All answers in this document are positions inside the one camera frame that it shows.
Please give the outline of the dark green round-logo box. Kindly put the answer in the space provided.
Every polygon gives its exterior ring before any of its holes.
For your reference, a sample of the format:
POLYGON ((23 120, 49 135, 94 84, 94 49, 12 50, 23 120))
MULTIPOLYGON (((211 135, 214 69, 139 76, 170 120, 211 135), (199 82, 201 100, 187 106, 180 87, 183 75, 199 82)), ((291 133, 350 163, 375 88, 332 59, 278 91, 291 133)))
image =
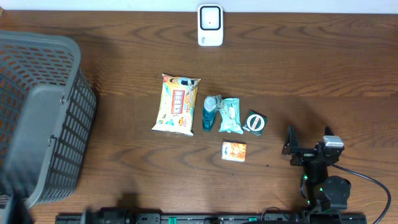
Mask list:
POLYGON ((243 129, 259 137, 263 134, 268 117, 251 110, 244 122, 243 129))

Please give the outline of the yellow wet wipes pack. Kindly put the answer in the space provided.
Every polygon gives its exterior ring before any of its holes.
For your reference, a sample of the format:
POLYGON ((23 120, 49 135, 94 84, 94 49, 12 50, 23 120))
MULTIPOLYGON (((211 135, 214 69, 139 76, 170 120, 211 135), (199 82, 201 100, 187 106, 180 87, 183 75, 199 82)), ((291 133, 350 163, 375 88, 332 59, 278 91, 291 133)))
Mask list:
POLYGON ((200 78, 162 74, 159 112, 152 131, 193 136, 193 116, 200 78))

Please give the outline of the pale green small packet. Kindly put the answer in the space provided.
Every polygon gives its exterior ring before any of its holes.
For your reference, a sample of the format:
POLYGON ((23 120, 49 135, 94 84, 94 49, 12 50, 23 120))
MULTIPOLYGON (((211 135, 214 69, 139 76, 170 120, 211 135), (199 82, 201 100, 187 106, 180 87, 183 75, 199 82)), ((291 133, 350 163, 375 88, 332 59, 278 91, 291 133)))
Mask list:
POLYGON ((219 132, 243 134, 240 120, 239 98, 226 98, 221 102, 219 109, 221 124, 219 132))

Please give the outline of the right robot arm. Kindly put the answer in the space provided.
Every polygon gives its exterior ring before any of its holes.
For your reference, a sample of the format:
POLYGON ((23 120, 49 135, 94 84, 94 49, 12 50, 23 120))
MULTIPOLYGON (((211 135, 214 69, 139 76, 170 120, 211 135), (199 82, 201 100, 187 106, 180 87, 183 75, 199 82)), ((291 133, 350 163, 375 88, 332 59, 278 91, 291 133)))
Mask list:
POLYGON ((341 223, 341 213, 348 208, 351 182, 340 176, 328 174, 328 167, 339 161, 344 143, 325 128, 322 141, 313 148, 300 147, 294 127, 290 125, 282 149, 290 155, 292 166, 303 167, 300 192, 308 207, 294 215, 302 223, 341 223))

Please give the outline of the orange snack packet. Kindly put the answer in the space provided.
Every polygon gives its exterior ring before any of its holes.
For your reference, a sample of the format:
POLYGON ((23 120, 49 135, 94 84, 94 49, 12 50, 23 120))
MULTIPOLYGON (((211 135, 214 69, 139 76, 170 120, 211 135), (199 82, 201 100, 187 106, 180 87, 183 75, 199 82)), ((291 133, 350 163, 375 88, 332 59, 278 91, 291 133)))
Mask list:
POLYGON ((227 161, 244 162, 246 150, 246 144, 225 141, 221 146, 221 158, 227 161))

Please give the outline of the teal spray bottle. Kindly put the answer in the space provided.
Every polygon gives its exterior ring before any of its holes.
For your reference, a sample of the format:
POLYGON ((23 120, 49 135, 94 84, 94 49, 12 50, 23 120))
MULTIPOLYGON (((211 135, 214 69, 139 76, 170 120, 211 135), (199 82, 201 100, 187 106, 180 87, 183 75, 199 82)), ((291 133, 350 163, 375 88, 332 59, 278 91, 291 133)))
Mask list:
POLYGON ((203 104, 203 115, 202 115, 202 125, 205 131, 211 131, 215 119, 216 113, 221 108, 221 95, 208 95, 203 104))

